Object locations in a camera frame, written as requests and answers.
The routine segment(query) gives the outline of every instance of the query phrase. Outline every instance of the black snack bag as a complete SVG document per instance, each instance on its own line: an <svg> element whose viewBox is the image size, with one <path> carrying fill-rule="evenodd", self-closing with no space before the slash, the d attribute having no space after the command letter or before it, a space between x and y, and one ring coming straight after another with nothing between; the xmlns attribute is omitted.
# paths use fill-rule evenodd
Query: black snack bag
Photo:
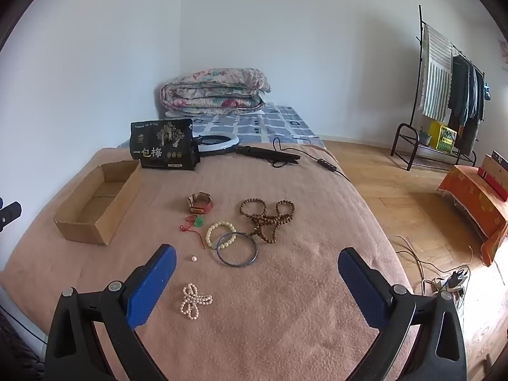
<svg viewBox="0 0 508 381"><path fill-rule="evenodd" d="M192 119L131 123L130 155L143 168L194 170L200 158Z"/></svg>

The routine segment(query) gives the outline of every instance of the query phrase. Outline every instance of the dark clothing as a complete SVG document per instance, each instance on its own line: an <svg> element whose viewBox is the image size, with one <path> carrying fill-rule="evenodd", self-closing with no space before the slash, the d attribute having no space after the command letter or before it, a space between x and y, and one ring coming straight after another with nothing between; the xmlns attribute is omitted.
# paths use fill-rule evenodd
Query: dark clothing
<svg viewBox="0 0 508 381"><path fill-rule="evenodd" d="M470 78L469 78L469 63L462 56L455 56L453 58L453 67L451 69L451 89L450 100L448 108L451 109L452 116L454 115L459 120L460 125L464 125L469 113L469 94Z"/></svg>
<svg viewBox="0 0 508 381"><path fill-rule="evenodd" d="M484 78L483 75L476 69L474 69L477 78L478 87L483 87ZM483 90L477 90L477 110L474 113L473 117L469 117L466 120L466 123L463 125L464 128L462 130L461 136L457 135L455 140L455 147L460 150L460 152L466 156L471 155L474 147L474 142L477 139L479 123L483 119L484 113L484 92ZM459 132L460 126L460 116L454 115L451 113L450 121L448 122L448 127L456 132Z"/></svg>
<svg viewBox="0 0 508 381"><path fill-rule="evenodd" d="M474 66L469 63L469 113L468 113L468 118L469 117L474 117L477 110L478 110L478 90L479 90L479 86L478 86L478 79L477 79L477 73L476 73L476 69L474 68Z"/></svg>

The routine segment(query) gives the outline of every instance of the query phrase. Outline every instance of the red box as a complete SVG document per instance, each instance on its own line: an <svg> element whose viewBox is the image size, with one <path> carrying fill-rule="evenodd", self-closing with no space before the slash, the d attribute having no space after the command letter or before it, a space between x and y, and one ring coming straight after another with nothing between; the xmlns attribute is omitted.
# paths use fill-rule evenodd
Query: red box
<svg viewBox="0 0 508 381"><path fill-rule="evenodd" d="M508 192L484 169L478 168L478 175L494 189L503 201L508 201Z"/></svg>

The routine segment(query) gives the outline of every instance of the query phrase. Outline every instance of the floral quilt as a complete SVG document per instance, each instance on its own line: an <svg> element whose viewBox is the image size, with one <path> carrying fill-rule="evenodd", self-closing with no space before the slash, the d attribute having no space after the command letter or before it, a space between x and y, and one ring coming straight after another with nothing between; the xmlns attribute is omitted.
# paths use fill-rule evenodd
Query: floral quilt
<svg viewBox="0 0 508 381"><path fill-rule="evenodd" d="M255 68L210 69L181 76L161 90L161 103L186 115L252 113L265 106L271 91L266 76Z"/></svg>

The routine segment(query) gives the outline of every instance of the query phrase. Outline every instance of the pearl necklace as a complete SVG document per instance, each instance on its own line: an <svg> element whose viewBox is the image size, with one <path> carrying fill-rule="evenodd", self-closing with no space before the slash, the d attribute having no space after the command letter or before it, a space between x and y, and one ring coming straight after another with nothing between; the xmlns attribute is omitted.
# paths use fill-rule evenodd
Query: pearl necklace
<svg viewBox="0 0 508 381"><path fill-rule="evenodd" d="M210 305L212 302L212 295L198 295L196 286L188 284L184 286L184 301L180 305L180 312L187 315L189 319L197 319L199 317L197 305Z"/></svg>
<svg viewBox="0 0 508 381"><path fill-rule="evenodd" d="M229 229L231 229L231 232L236 232L235 227L232 224L230 224L229 222L217 222L216 224L213 224L212 226L210 226L207 233L206 233L205 241L208 244L208 247L211 249L217 248L217 247L213 247L212 241L210 240L210 236L212 234L212 230L214 230L218 226L227 226ZM235 239L236 239L236 235L233 235L228 241L224 242L224 244L220 244L219 248L220 249L227 248L230 244L232 244L235 241Z"/></svg>

